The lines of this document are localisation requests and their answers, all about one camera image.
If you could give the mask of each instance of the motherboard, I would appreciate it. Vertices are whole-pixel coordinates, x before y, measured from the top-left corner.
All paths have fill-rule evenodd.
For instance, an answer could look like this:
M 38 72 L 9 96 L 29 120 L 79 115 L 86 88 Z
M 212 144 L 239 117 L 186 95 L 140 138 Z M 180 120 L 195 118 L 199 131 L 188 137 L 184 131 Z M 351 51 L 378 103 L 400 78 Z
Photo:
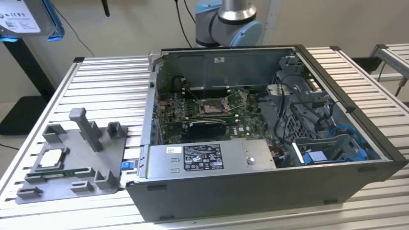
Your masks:
M 251 89 L 166 93 L 159 101 L 163 144 L 266 139 L 268 126 Z

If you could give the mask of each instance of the aluminum extrusion table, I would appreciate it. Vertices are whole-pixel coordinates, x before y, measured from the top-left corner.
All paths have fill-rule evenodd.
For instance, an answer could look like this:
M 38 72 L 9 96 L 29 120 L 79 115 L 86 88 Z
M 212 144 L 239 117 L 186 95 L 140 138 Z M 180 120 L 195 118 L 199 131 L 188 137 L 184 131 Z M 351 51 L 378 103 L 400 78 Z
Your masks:
M 409 158 L 409 110 L 340 50 L 310 48 L 342 88 L 386 136 Z M 123 172 L 120 191 L 67 200 L 18 205 L 17 191 L 40 153 L 47 124 L 78 128 L 68 119 L 75 107 L 100 127 L 111 121 L 130 126 L 124 159 L 140 155 L 140 134 L 150 82 L 150 58 L 78 59 L 58 88 L 15 160 L 0 180 L 0 229 L 409 229 L 409 167 L 386 182 L 372 183 L 344 204 L 239 216 L 144 222 L 124 189 L 135 171 Z

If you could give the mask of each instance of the power supply label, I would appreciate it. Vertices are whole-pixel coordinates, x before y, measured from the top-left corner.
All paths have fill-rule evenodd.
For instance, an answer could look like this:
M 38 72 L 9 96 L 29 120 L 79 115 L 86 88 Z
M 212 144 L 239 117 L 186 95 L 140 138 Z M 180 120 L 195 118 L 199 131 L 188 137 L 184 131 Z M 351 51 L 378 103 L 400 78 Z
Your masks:
M 224 169 L 220 144 L 184 147 L 187 171 Z

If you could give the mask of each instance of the black stand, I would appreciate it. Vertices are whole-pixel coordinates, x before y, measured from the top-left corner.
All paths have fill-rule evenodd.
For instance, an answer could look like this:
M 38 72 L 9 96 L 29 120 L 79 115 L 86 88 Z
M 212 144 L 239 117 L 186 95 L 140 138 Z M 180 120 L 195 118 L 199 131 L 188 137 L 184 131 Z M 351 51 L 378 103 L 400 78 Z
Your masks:
M 42 94 L 22 97 L 0 123 L 0 135 L 26 135 L 33 130 L 55 88 L 23 39 L 18 42 L 5 42 L 5 45 Z

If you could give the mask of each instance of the circuit board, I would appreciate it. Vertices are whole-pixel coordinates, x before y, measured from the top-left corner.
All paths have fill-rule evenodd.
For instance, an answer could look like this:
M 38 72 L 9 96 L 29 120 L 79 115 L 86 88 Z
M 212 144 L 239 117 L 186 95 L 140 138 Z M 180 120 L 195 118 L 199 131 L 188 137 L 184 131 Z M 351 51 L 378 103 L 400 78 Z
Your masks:
M 222 98 L 187 99 L 174 94 L 160 101 L 163 144 L 266 139 L 271 142 L 267 123 L 262 116 L 255 94 L 246 89 L 231 89 Z M 192 125 L 218 124 L 223 135 L 198 135 Z

